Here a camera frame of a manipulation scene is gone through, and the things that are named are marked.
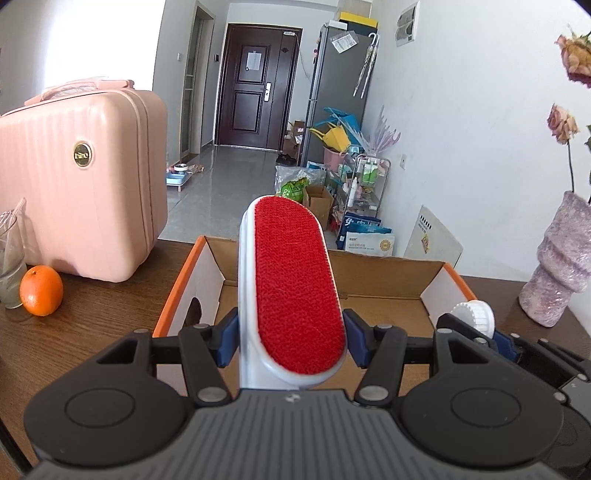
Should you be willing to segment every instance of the door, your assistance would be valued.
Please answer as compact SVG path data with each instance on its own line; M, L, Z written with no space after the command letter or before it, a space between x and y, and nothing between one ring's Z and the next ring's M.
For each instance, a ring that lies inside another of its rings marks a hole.
M217 144L279 150L301 30L229 25Z
M203 21L195 17L189 52L187 53L187 66L183 85L183 108L181 111L181 158L189 153L191 148L191 112L193 110L193 92L195 88L195 71L197 66L197 52L199 37Z

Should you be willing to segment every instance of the glass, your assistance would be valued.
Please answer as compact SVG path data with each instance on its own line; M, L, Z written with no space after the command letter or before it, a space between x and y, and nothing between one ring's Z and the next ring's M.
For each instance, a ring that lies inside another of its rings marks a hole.
M18 290L26 272L21 231L13 218L0 225L0 302L7 309L22 305Z

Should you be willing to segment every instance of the dark brown door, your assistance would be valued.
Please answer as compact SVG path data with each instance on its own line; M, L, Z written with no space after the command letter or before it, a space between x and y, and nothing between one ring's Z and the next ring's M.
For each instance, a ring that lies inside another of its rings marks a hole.
M281 27L229 25L217 143L281 148L296 69L297 40Z

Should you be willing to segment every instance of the green package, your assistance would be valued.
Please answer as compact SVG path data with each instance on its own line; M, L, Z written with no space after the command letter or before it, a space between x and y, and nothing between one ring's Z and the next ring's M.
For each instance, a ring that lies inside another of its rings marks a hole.
M304 201L304 189L309 184L310 180L307 178L288 181L283 187L281 187L280 195L295 200L298 203L302 203Z

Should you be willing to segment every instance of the cardboard box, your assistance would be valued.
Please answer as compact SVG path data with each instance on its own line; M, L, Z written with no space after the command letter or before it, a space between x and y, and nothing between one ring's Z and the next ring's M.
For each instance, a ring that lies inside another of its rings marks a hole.
M371 325L399 326L409 336L431 337L433 322L440 315L461 301L476 299L452 266L443 262L364 257L343 251L329 251L329 258L342 308L354 309ZM208 325L238 305L237 242L197 239L166 301L155 337L178 334L193 297L200 300L202 323ZM428 365L407 365L401 394L426 380L428 370ZM318 388L343 388L352 397L364 372L348 355L339 372ZM221 373L235 395L238 354ZM186 394L180 365L159 365L158 378Z
M308 186L304 189L304 201L302 204L318 219L322 230L326 230L326 226L329 223L330 210L334 202L335 199L326 187Z
M301 145L298 145L293 138L286 138L283 140L283 146L281 147L281 153L289 155L292 158L295 158L297 161L300 160L300 148Z
M306 122L303 122L301 120L296 120L295 122L293 122L293 129L291 130L291 132L295 138L301 137L302 135L304 135L305 131L306 131Z

